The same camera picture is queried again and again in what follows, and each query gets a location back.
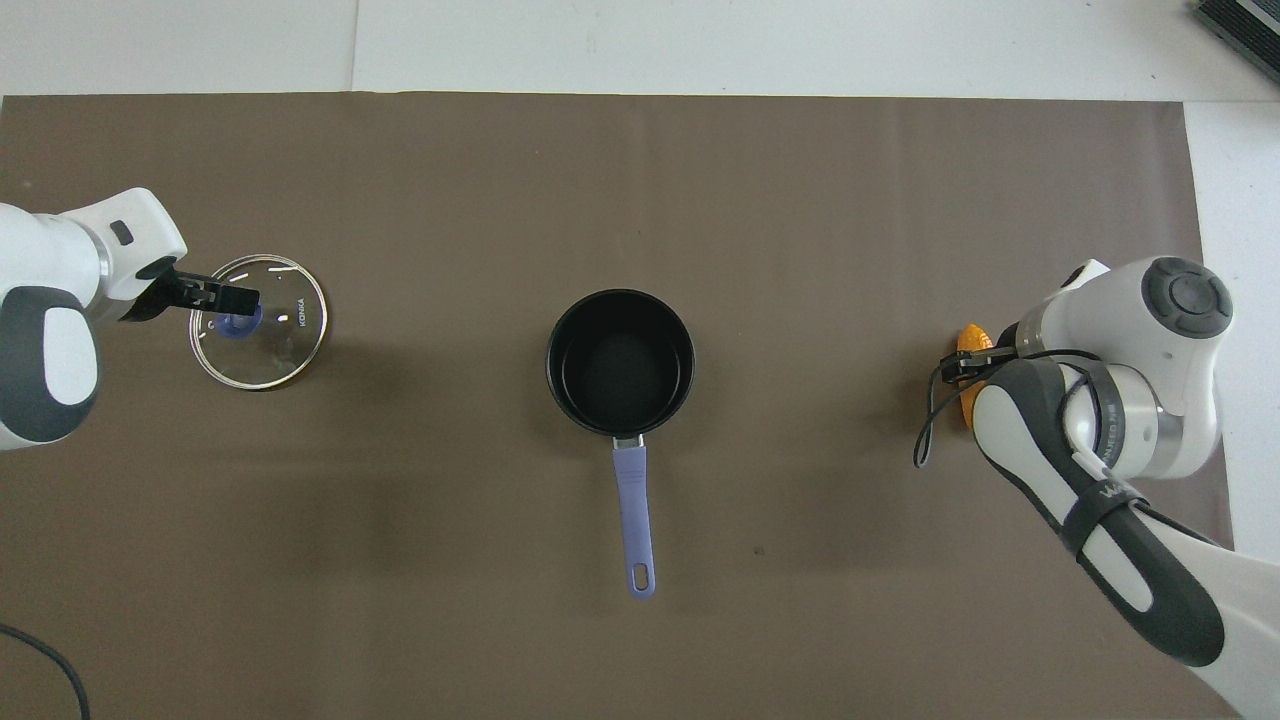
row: saucepan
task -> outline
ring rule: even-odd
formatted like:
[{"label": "saucepan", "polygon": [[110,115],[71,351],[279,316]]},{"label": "saucepan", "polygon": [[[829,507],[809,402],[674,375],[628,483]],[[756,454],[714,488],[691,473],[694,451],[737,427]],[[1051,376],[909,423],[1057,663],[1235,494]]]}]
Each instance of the saucepan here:
[{"label": "saucepan", "polygon": [[547,382],[575,423],[613,438],[627,588],[653,597],[658,577],[649,530],[644,434],[685,402],[694,343],[664,302],[637,290],[604,290],[579,300],[552,331]]}]

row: brown mat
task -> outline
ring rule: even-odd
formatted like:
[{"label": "brown mat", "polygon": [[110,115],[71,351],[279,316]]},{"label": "brown mat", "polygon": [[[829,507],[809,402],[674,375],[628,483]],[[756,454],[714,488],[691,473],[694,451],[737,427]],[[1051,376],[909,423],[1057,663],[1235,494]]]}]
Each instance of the brown mat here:
[{"label": "brown mat", "polygon": [[[186,313],[101,334],[95,413],[0,456],[0,621],[99,717],[1202,717],[924,380],[1088,258],[1199,256],[1179,105],[6,97],[0,201],[151,188],[182,268],[308,266],[297,384],[225,388]],[[657,597],[609,442],[543,377],[630,286],[698,348],[649,438]],[[1229,539],[1220,459],[1144,489]],[[0,642],[0,716],[69,717]]]}]

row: black strap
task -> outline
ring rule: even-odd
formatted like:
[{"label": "black strap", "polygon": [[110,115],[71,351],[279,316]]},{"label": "black strap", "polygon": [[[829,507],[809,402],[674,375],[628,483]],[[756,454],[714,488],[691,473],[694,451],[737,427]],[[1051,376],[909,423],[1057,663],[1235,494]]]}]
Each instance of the black strap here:
[{"label": "black strap", "polygon": [[1115,478],[1098,480],[1089,486],[1089,489],[1084,491],[1071,506],[1070,512],[1062,520],[1062,530],[1059,532],[1057,537],[1066,546],[1071,557],[1079,560],[1084,542],[1089,539],[1098,523],[1117,507],[1133,501],[1147,503],[1147,498],[1124,480]]}]

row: purple handle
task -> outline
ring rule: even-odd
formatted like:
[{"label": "purple handle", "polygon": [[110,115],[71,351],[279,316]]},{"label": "purple handle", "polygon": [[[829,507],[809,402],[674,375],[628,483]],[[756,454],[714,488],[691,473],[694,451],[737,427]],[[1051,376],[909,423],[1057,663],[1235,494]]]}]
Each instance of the purple handle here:
[{"label": "purple handle", "polygon": [[622,507],[622,555],[627,561],[627,588],[631,597],[653,597],[657,578],[653,571],[653,537],[649,534],[649,493],[645,447],[620,447],[613,451],[613,474],[618,478],[618,503]]}]

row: handle hole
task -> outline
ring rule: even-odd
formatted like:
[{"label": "handle hole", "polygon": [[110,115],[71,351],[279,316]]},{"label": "handle hole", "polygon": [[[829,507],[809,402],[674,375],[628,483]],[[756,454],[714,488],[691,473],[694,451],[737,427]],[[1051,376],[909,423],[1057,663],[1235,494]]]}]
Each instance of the handle hole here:
[{"label": "handle hole", "polygon": [[631,580],[637,591],[649,589],[649,566],[644,562],[636,562],[631,568]]}]

